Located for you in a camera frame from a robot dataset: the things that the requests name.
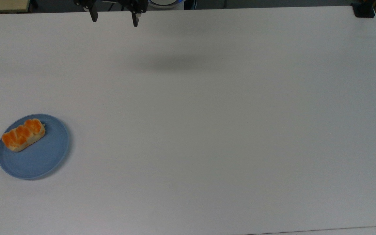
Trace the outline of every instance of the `blue plate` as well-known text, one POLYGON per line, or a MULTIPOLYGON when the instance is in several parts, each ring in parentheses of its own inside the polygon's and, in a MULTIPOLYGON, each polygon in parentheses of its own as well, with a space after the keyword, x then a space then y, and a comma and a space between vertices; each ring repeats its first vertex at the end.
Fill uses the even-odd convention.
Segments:
POLYGON ((57 118, 47 114, 25 116, 13 123, 5 132, 24 124, 27 119, 37 118, 45 124, 46 134, 20 152, 9 150, 0 139, 0 165, 9 175, 34 180, 49 174, 65 158, 69 147, 69 134, 57 118))

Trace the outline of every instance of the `black bracket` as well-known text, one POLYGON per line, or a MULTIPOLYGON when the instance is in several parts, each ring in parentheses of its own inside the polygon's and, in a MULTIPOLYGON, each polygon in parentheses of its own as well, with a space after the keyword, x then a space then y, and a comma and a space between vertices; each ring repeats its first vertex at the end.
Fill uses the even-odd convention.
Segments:
POLYGON ((82 6, 85 11, 89 11, 92 21, 97 22, 98 11, 97 7, 95 6, 95 1, 96 0, 73 0, 73 3, 75 3, 77 6, 82 6))
POLYGON ((373 18, 375 12, 373 10, 373 4, 376 0, 366 0, 363 3, 352 3, 353 13, 358 18, 373 18))

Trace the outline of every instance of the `orange glaze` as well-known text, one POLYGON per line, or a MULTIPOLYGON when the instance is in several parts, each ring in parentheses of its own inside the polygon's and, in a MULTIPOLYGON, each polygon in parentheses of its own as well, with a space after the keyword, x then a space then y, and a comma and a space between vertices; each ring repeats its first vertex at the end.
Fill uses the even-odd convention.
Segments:
POLYGON ((33 134, 37 134, 41 130, 41 124, 38 119, 28 119, 24 122, 24 125, 27 126, 33 134))
POLYGON ((2 140, 7 147, 8 146, 18 146, 17 144, 15 144, 16 139, 17 139, 17 136, 15 135, 14 130, 10 130, 9 132, 4 133, 3 136, 2 136, 2 140))
POLYGON ((25 142, 27 142, 27 138, 29 138, 32 135, 31 131, 25 125, 18 126, 15 130, 15 134, 17 134, 17 139, 15 143, 18 145, 22 145, 25 142))

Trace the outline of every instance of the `plate rim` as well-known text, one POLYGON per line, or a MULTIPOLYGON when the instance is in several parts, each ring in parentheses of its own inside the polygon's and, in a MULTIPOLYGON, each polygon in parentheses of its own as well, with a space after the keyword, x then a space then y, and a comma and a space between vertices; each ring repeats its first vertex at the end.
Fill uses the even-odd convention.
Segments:
POLYGON ((7 129, 5 130, 4 133, 6 133, 6 132, 9 130, 9 127, 12 126, 14 123, 20 121, 21 119, 27 118, 27 117, 29 117, 29 116, 35 116, 35 115, 48 116, 48 117, 50 117, 50 118, 52 118, 52 119, 55 119, 55 120, 57 120, 58 122, 60 122, 61 127, 66 131, 66 136, 67 136, 66 149, 65 149, 65 151, 64 151, 64 153, 63 153, 63 156, 59 159, 59 161, 56 163, 56 165, 55 165, 54 167, 52 167, 50 170, 46 171, 45 173, 42 173, 42 174, 40 174, 40 175, 38 175, 38 176, 35 176, 35 177, 19 177, 19 176, 15 176, 15 175, 13 175, 13 174, 7 172, 6 169, 4 169, 4 167, 3 167, 2 164, 1 164, 1 156, 0 156, 0 167, 2 168, 2 170, 4 170, 4 172, 7 173, 8 175, 10 175, 10 176, 12 176, 12 177, 15 177, 15 178, 17 178, 17 179, 21 179, 21 180, 35 180, 35 179, 38 179, 38 178, 41 178, 41 177, 43 177, 43 176, 46 176, 46 175, 50 174, 54 169, 58 168, 58 166, 61 164, 61 162, 64 161, 64 159, 65 159, 67 153, 69 152, 70 137, 69 137, 69 131, 68 131, 68 129, 66 128, 66 126, 64 125, 64 123, 63 123, 62 121, 60 121, 60 119, 58 119, 58 118, 55 117, 55 116, 52 116, 52 115, 46 114, 46 113, 34 113, 34 114, 27 115, 27 116, 23 116, 23 117, 17 119, 16 121, 12 122, 12 123, 7 127, 7 129))

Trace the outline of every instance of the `bread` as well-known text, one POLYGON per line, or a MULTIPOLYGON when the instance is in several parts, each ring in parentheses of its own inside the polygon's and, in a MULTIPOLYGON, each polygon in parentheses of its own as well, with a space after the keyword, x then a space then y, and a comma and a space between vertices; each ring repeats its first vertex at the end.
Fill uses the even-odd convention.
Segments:
POLYGON ((42 124, 39 119, 35 118, 28 119, 24 122, 24 125, 20 125, 4 133, 1 139, 8 149, 19 152, 30 144, 40 140, 45 133, 46 129, 44 128, 44 124, 42 124))

